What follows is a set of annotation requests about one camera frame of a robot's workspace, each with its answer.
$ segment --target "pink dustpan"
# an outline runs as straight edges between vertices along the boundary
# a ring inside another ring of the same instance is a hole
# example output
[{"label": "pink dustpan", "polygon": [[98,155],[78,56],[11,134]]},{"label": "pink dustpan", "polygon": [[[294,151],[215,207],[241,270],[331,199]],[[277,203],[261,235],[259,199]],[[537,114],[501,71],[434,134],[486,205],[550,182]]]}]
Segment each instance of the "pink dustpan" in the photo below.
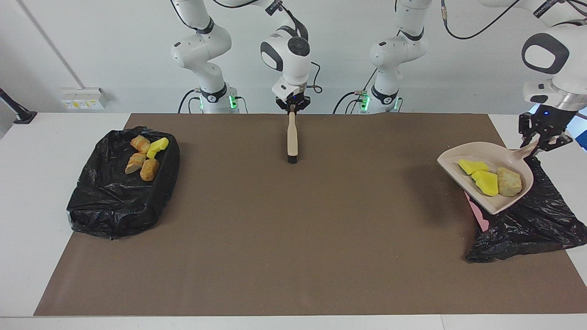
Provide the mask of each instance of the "pink dustpan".
[{"label": "pink dustpan", "polygon": [[[536,144],[533,143],[518,150],[509,150],[494,143],[471,142],[445,151],[438,158],[438,163],[484,209],[491,214],[497,214],[512,206],[532,188],[534,175],[524,158],[528,157],[535,147]],[[490,197],[483,194],[475,185],[475,181],[458,165],[460,159],[484,161],[493,173],[498,167],[519,173],[522,178],[522,192],[515,197]]]}]

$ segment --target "wooden brush handle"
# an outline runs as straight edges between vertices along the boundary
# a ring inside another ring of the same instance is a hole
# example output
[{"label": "wooden brush handle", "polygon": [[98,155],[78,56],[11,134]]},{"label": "wooden brush handle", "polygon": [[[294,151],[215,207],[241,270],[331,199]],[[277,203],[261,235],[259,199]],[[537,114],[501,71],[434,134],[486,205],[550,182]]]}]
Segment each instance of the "wooden brush handle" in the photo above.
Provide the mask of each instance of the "wooden brush handle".
[{"label": "wooden brush handle", "polygon": [[295,127],[295,112],[289,113],[288,156],[298,155],[298,129]]}]

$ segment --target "electrical outlet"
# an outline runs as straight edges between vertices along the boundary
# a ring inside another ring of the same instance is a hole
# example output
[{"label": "electrical outlet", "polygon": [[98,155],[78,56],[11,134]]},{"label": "electrical outlet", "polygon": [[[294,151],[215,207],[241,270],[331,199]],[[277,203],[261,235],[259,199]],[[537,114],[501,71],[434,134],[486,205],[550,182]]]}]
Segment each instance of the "electrical outlet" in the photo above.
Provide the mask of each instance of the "electrical outlet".
[{"label": "electrical outlet", "polygon": [[73,99],[75,98],[75,94],[65,94],[61,98],[61,103],[67,110],[79,110],[79,106],[74,104]]},{"label": "electrical outlet", "polygon": [[108,98],[101,88],[63,88],[61,102],[67,110],[104,110]]}]

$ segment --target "bread roll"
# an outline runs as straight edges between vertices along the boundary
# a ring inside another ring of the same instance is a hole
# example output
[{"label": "bread roll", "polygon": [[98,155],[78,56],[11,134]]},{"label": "bread roll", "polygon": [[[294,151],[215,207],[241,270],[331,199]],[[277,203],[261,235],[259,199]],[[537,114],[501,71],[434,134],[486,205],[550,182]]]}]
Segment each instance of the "bread roll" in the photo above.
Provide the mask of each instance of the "bread roll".
[{"label": "bread roll", "polygon": [[147,156],[142,153],[136,153],[130,156],[129,163],[126,166],[124,173],[130,174],[140,170],[141,168],[143,168],[143,163],[146,159]]},{"label": "bread roll", "polygon": [[149,151],[151,143],[149,142],[149,140],[147,140],[147,138],[145,138],[142,135],[139,135],[135,137],[133,140],[131,140],[130,145],[133,146],[140,153],[146,154]]},{"label": "bread roll", "polygon": [[147,159],[143,163],[143,169],[141,169],[141,178],[144,181],[153,181],[159,170],[159,161],[156,159]]},{"label": "bread roll", "polygon": [[497,169],[497,181],[502,196],[514,197],[522,191],[522,179],[519,174],[505,167]]}]

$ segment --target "robotic arm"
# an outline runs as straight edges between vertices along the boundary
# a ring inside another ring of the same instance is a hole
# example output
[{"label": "robotic arm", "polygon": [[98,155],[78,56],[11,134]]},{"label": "robotic arm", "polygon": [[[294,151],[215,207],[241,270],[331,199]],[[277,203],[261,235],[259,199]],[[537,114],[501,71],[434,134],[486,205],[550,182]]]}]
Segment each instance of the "robotic arm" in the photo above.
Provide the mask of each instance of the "robotic arm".
[{"label": "robotic arm", "polygon": [[[540,104],[536,114],[520,116],[519,132],[528,145],[540,135],[537,148],[550,151],[572,142],[565,134],[568,123],[587,107],[587,17],[575,3],[564,0],[477,0],[487,7],[526,9],[550,26],[531,36],[522,49],[522,60],[532,70],[552,75],[552,79],[524,86],[524,99]],[[397,37],[375,44],[371,61],[378,68],[377,79],[369,90],[363,113],[388,112],[399,90],[402,63],[426,52],[423,20],[431,0],[398,0]],[[446,7],[443,19],[447,24]]]},{"label": "robotic arm", "polygon": [[193,71],[200,81],[200,103],[205,113],[238,112],[234,100],[237,91],[231,88],[216,64],[209,63],[228,52],[232,39],[228,32],[214,23],[203,0],[172,0],[181,21],[195,34],[176,42],[171,55],[182,68]]},{"label": "robotic arm", "polygon": [[399,92],[402,78],[399,66],[418,59],[428,50],[424,37],[424,19],[432,0],[398,0],[396,25],[398,35],[376,43],[369,56],[377,67],[375,84],[367,92],[359,113],[389,112]]},{"label": "robotic arm", "polygon": [[[261,57],[270,68],[282,72],[272,91],[281,109],[303,110],[310,103],[304,96],[310,65],[308,30],[287,10],[281,0],[223,0],[224,6],[235,8],[247,4],[261,7],[278,23],[279,28],[261,43]],[[236,90],[224,82],[220,67],[208,61],[228,50],[232,42],[228,32],[216,25],[208,15],[203,0],[172,0],[181,20],[195,30],[195,35],[177,42],[171,50],[176,62],[192,70],[199,78],[205,112],[238,112]]]}]

